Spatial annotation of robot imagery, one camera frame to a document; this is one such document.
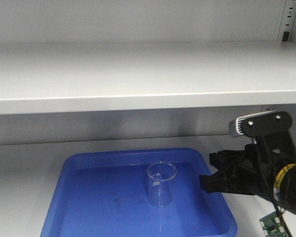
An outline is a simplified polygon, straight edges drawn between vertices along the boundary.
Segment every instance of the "black cable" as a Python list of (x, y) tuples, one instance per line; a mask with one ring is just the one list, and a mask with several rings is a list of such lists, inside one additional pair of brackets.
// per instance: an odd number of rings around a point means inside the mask
[(288, 235), (288, 237), (293, 237), (290, 230), (288, 229), (286, 223), (285, 223), (285, 220), (283, 218), (283, 214), (280, 212), (280, 210), (278, 209), (278, 205), (276, 203), (276, 200), (274, 198), (274, 195), (273, 193), (271, 192), (271, 189), (267, 183), (267, 180), (266, 180), (266, 177), (264, 176), (264, 172), (262, 171), (262, 166), (261, 166), (261, 155), (260, 155), (260, 151), (259, 149), (256, 147), (256, 152), (257, 152), (257, 155), (258, 155), (258, 166), (259, 166), (259, 171), (261, 173), (261, 176), (262, 176), (262, 181), (263, 181), (263, 184), (264, 186), (266, 187), (266, 190), (267, 190), (267, 194), (269, 195), (270, 199), (271, 199), (271, 203), (273, 204), (274, 208), (275, 208), (275, 211), (276, 211), (276, 215), (279, 217), (279, 219), (281, 220), (281, 222), (283, 223), (283, 227)]

